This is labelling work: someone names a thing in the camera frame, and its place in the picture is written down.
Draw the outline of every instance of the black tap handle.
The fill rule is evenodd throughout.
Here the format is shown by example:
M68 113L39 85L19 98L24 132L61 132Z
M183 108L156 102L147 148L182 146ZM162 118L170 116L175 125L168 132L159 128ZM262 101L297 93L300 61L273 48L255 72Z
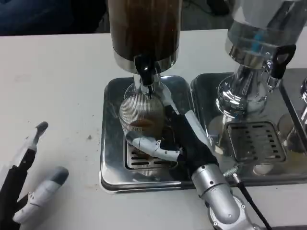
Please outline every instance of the black tap handle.
M280 46L276 49L273 56L273 67L271 76L275 79L281 79L286 71L286 66L292 60L296 51L296 45Z
M134 65L139 75L141 76L142 84L149 86L154 82L154 59L149 55L140 54L134 57Z

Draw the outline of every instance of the white table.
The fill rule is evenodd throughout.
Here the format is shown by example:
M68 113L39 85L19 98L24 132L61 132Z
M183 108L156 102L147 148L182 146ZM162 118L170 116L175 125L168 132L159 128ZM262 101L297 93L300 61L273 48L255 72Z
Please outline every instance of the white table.
M191 82L201 73L233 71L225 39L226 30L182 32L179 60L165 74ZM306 40L304 30L290 68L307 68ZM110 195L101 189L104 88L114 78L130 76L116 65L109 34L0 38L0 162L9 161L28 131L46 120L49 128L23 195L55 166L70 171L52 202L24 229L212 229L195 190ZM272 226L307 224L307 185L248 190ZM261 225L249 206L248 213Z

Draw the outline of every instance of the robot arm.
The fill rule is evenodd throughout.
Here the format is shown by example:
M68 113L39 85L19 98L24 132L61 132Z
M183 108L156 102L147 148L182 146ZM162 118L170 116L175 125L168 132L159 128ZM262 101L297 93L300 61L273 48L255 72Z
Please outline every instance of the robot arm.
M181 115L171 99L169 89L162 86L160 98L166 117L182 150L169 151L160 148L160 142L136 132L128 132L126 140L139 150L167 161L184 162L198 196L209 209L209 218L219 230L260 229L249 220L244 203L233 196L231 188L213 155L209 138L193 111Z

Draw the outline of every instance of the drip tray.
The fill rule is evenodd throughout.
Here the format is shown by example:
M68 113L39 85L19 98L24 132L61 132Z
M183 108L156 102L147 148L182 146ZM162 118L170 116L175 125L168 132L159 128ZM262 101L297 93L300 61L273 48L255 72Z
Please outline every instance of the drip tray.
M161 78L181 113L193 109L187 82L179 76ZM118 113L133 78L112 80L105 89L100 181L111 193L194 188L187 171L176 162L147 157L127 144Z
M232 167L232 159L240 164L238 174L248 186L305 183L307 152L299 137L289 142L293 122L288 108L298 112L305 106L300 88L307 69L287 69L281 85L285 90L268 93L263 111L241 121L229 121L215 103L220 82L231 75L201 74L191 83L196 114L216 144L222 171Z
M126 143L126 167L128 169L169 169L177 165L177 162L151 157L129 145L126 140L124 141Z
M233 156L239 163L284 161L285 151L270 122L230 122L226 126Z

